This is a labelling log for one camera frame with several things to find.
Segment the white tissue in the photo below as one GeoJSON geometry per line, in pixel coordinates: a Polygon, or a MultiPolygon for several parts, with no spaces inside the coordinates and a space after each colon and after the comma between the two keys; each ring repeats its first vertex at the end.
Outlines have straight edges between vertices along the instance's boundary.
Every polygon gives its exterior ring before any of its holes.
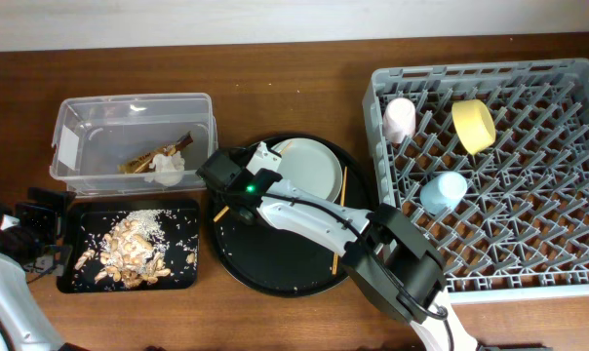
{"type": "Polygon", "coordinates": [[[183,178],[184,165],[185,160],[179,151],[172,156],[157,154],[149,163],[144,180],[157,182],[164,186],[177,185],[183,178]]]}

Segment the gold snack wrapper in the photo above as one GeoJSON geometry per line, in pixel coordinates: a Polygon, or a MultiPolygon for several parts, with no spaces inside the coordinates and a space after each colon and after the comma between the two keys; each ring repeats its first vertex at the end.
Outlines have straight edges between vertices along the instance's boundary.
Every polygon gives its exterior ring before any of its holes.
{"type": "Polygon", "coordinates": [[[172,144],[167,144],[140,155],[125,164],[118,166],[118,171],[122,174],[141,174],[146,173],[152,160],[157,155],[173,156],[178,151],[183,150],[187,145],[193,142],[190,132],[184,134],[180,139],[172,144]]]}

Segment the wooden chopstick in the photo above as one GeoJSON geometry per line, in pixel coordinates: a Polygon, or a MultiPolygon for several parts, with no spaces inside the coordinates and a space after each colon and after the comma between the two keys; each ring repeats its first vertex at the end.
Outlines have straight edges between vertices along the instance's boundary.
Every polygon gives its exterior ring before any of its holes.
{"type": "MultiPolygon", "coordinates": [[[[345,166],[343,168],[342,184],[341,184],[341,188],[340,188],[340,201],[339,201],[339,204],[341,206],[344,206],[344,203],[345,203],[345,193],[346,193],[347,179],[348,179],[348,167],[345,166]]],[[[339,255],[337,253],[334,253],[333,263],[332,263],[332,275],[333,276],[335,276],[337,274],[338,260],[339,260],[339,255]]]]}
{"type": "MultiPolygon", "coordinates": [[[[292,142],[290,141],[288,144],[286,144],[282,149],[279,150],[279,154],[283,155],[292,145],[292,142]]],[[[221,211],[215,215],[215,217],[213,218],[213,222],[216,223],[218,222],[224,215],[227,214],[227,212],[229,211],[229,207],[228,206],[224,206],[221,211]]]]}

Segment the pink plastic cup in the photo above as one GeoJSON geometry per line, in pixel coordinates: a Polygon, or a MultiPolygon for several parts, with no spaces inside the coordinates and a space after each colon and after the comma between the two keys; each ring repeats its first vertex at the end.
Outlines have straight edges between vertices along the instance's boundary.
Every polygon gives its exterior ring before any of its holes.
{"type": "Polygon", "coordinates": [[[416,119],[413,102],[404,97],[392,99],[382,117],[382,132],[387,141],[400,144],[415,134],[416,119]]]}

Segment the blue plastic cup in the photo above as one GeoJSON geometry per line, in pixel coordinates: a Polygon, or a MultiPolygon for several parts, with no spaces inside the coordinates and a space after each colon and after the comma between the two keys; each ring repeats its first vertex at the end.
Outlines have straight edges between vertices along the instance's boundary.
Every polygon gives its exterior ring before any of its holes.
{"type": "Polygon", "coordinates": [[[443,172],[427,182],[420,191],[424,210],[438,215],[445,209],[454,210],[468,189],[466,178],[457,172],[443,172]]]}

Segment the yellow bowl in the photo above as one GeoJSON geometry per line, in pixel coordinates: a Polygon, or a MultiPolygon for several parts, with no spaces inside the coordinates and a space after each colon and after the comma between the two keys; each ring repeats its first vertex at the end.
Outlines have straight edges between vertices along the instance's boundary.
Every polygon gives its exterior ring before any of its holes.
{"type": "Polygon", "coordinates": [[[474,155],[493,145],[496,130],[487,106],[478,99],[452,105],[452,121],[465,150],[474,155]]]}

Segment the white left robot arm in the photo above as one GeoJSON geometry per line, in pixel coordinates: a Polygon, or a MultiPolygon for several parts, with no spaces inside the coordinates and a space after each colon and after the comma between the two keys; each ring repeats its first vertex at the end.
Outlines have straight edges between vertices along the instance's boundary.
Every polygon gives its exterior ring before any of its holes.
{"type": "Polygon", "coordinates": [[[75,194],[38,187],[26,202],[0,202],[0,350],[78,350],[52,325],[30,285],[69,270],[73,248],[62,245],[62,230],[75,194]]]}

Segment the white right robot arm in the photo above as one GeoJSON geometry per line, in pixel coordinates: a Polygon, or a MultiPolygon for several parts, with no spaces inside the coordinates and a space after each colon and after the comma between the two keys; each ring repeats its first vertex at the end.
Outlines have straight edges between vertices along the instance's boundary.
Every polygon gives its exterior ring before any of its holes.
{"type": "Polygon", "coordinates": [[[453,311],[441,254],[401,210],[340,206],[271,169],[250,170],[227,149],[197,175],[240,220],[298,234],[337,254],[368,302],[408,324],[426,349],[480,349],[453,311]]]}

